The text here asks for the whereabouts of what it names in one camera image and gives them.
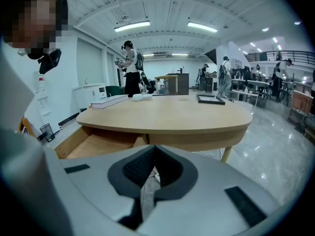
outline white ceiling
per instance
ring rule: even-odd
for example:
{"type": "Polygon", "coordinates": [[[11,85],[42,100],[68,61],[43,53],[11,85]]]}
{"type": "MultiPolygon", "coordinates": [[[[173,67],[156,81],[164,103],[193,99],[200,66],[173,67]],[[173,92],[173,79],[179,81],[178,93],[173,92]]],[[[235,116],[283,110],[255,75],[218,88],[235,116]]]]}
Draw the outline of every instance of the white ceiling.
{"type": "Polygon", "coordinates": [[[77,29],[112,49],[131,40],[143,53],[203,55],[222,43],[260,34],[261,29],[298,20],[283,0],[68,0],[77,29]],[[149,27],[115,32],[128,23],[150,21],[149,27]],[[190,28],[188,22],[218,29],[190,28]]]}

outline fluorescent light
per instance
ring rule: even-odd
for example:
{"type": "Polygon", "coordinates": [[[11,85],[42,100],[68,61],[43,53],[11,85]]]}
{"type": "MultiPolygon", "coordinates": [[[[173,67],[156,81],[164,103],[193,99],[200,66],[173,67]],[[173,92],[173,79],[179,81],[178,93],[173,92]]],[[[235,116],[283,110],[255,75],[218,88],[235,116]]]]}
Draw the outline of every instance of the fluorescent light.
{"type": "Polygon", "coordinates": [[[172,53],[173,56],[188,56],[188,54],[172,53]]]}
{"type": "Polygon", "coordinates": [[[213,29],[211,27],[195,24],[195,23],[192,23],[192,22],[188,22],[188,26],[196,27],[196,28],[200,28],[200,29],[204,29],[204,30],[208,30],[208,31],[212,31],[212,32],[217,32],[218,31],[217,29],[213,29]]]}
{"type": "Polygon", "coordinates": [[[131,28],[142,27],[142,26],[149,26],[149,25],[150,25],[150,21],[143,21],[143,22],[132,23],[132,24],[116,27],[116,28],[114,28],[114,31],[115,32],[119,32],[119,31],[122,31],[122,30],[128,30],[128,29],[131,29],[131,28]]]}

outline headphones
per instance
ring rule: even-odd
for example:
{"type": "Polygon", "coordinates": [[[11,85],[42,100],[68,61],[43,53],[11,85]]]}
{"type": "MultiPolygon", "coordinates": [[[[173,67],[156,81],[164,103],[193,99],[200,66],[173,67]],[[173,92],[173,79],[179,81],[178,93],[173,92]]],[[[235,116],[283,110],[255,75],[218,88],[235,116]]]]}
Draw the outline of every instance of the headphones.
{"type": "Polygon", "coordinates": [[[122,49],[126,49],[126,46],[129,46],[130,48],[133,48],[133,43],[130,40],[127,40],[124,45],[122,46],[122,49]]]}

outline wooden drawer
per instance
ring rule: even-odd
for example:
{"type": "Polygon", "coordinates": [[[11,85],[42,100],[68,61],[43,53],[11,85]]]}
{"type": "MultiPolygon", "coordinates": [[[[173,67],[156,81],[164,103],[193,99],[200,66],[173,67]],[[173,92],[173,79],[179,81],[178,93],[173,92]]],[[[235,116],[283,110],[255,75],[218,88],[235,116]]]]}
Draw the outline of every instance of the wooden drawer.
{"type": "Polygon", "coordinates": [[[61,144],[55,151],[59,158],[92,157],[145,145],[146,135],[108,131],[81,127],[61,144]]]}

